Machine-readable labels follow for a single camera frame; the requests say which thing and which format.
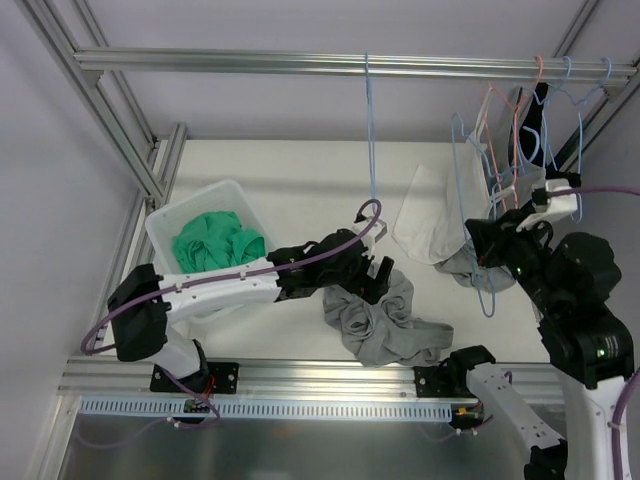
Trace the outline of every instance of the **gray towel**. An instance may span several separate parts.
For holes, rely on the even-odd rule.
[[[435,269],[441,273],[450,273],[463,287],[477,287],[485,292],[506,290],[516,283],[511,274],[502,267],[484,268],[476,263],[477,275],[473,274],[471,262],[476,261],[475,250],[471,240],[444,262],[436,263]]]
[[[375,275],[377,268],[372,265],[369,274]],[[389,291],[377,305],[341,287],[325,288],[324,320],[342,332],[343,345],[364,365],[432,365],[442,349],[451,347],[453,327],[412,317],[412,301],[412,283],[393,270]]]

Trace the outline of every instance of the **white plastic bin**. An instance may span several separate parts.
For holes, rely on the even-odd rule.
[[[145,228],[156,251],[156,260],[163,270],[161,273],[182,273],[171,249],[173,237],[182,231],[182,227],[202,213],[226,210],[238,215],[242,228],[253,228],[262,234],[267,253],[278,248],[271,230],[251,204],[240,184],[234,180],[222,180],[180,202],[170,203],[147,217]],[[208,322],[237,308],[224,308],[199,315],[191,321]]]

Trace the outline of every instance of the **green garment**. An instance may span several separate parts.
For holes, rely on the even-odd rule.
[[[173,237],[172,250],[183,273],[235,267],[266,255],[262,235],[243,230],[234,212],[198,215]]]

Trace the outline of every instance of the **laundry basket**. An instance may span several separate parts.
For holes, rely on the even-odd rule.
[[[180,202],[170,203],[147,217],[145,228],[156,251],[156,260],[162,273],[182,273],[171,248],[173,237],[182,231],[182,227],[186,223],[198,215],[216,211],[235,212],[243,228],[253,228],[260,232],[264,237],[267,252],[277,248],[273,234],[251,204],[240,184],[234,180],[222,180],[203,188]],[[191,321],[205,323],[237,308],[239,307],[229,307],[198,315],[192,317]]]

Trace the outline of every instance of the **perforated metal strip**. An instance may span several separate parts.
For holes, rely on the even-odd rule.
[[[80,413],[159,417],[207,414],[185,411],[188,399],[127,397],[84,397]],[[295,420],[375,420],[403,422],[450,422],[449,404],[420,402],[320,402],[215,399],[223,418],[279,418]]]

